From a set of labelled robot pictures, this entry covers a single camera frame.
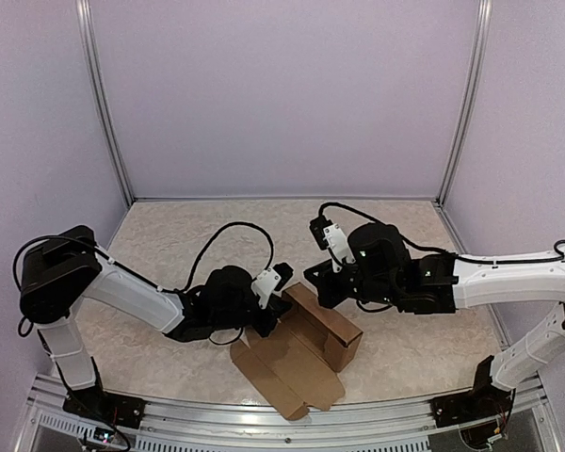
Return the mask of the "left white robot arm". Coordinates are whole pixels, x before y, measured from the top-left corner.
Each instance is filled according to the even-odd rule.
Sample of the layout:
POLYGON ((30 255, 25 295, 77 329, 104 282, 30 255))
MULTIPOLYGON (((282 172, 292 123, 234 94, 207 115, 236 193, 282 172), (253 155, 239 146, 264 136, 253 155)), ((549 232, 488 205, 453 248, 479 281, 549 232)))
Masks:
POLYGON ((110 256, 93 230, 79 225, 23 244, 12 274, 22 320, 38 331, 62 381, 76 391, 77 405, 101 419, 112 411, 113 399, 100 388, 98 369, 76 324, 85 301, 129 315, 179 343, 247 328, 267 337, 290 309, 280 293, 294 270, 272 260, 257 275, 227 265, 213 270, 203 284, 167 289, 110 256))

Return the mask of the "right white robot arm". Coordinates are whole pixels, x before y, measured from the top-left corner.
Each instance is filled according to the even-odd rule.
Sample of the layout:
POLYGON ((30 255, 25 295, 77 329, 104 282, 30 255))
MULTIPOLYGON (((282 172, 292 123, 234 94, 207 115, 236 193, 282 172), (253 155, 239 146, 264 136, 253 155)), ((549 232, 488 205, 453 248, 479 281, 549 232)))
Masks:
POLYGON ((550 302, 548 315, 524 338, 481 362, 463 410, 481 418, 522 380, 565 352, 565 241, 551 251, 476 258, 412 247, 396 226, 368 222, 350 234, 323 216, 310 231, 330 260, 305 270, 319 304, 334 309, 346 299, 415 315, 454 314, 482 305, 550 302))

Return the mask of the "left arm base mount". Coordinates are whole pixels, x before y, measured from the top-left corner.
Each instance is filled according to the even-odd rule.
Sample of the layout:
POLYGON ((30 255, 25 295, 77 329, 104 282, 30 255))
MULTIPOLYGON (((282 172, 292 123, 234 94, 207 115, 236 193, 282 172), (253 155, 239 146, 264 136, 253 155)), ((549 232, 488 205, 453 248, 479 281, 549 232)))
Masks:
POLYGON ((146 400, 129 395, 106 393, 97 400, 83 398, 82 404, 68 395, 63 410, 106 425, 139 429, 146 405, 146 400))

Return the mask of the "brown cardboard box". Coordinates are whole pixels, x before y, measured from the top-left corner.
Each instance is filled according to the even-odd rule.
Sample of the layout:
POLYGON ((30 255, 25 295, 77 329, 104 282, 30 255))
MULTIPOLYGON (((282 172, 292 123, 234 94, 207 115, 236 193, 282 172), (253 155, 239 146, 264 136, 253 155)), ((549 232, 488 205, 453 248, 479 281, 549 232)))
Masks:
POLYGON ((363 331, 318 304, 298 282, 282 292, 291 310, 262 338, 252 330, 231 345, 232 363, 279 415, 297 421, 311 408, 325 412, 346 394, 339 379, 354 359, 363 331))

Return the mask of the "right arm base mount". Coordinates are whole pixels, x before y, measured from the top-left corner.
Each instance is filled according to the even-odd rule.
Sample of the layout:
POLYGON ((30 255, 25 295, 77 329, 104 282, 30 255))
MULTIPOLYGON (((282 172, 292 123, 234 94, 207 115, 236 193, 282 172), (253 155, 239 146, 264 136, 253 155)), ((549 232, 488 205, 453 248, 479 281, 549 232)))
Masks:
POLYGON ((437 428, 476 421, 511 409, 513 391, 492 385, 492 360, 493 356, 489 356, 478 364, 470 390, 436 396, 429 402, 437 428))

